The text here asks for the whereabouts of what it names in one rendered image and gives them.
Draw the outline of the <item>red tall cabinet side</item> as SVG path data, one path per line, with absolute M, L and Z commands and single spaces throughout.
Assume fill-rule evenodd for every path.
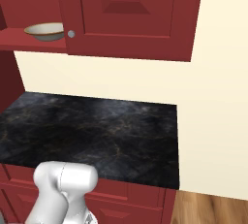
M 0 113 L 25 92 L 12 51 L 0 51 Z

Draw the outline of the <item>red drawer front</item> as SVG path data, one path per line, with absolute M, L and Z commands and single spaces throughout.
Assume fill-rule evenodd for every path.
M 166 190 L 160 187 L 100 178 L 85 200 L 103 200 L 136 207 L 162 208 Z

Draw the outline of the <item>pale grey bowl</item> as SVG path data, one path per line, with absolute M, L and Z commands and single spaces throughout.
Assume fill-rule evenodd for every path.
M 64 27 L 62 22 L 39 23 L 28 26 L 24 32 L 35 39 L 44 42 L 57 41 L 64 37 Z

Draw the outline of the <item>red wall cabinet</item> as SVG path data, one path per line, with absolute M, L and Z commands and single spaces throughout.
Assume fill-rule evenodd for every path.
M 24 32 L 28 26 L 61 22 L 58 0 L 0 0 L 0 50 L 65 52 L 65 39 L 38 41 Z

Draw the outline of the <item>red cabinet door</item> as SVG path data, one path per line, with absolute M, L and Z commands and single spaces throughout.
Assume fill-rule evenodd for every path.
M 200 1 L 59 0 L 67 52 L 189 62 Z

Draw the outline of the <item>red base cabinet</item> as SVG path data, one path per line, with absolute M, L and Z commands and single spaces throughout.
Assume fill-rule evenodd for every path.
M 0 164 L 0 211 L 8 224 L 24 224 L 37 197 L 32 168 Z M 175 189 L 100 178 L 85 195 L 99 224 L 171 224 Z

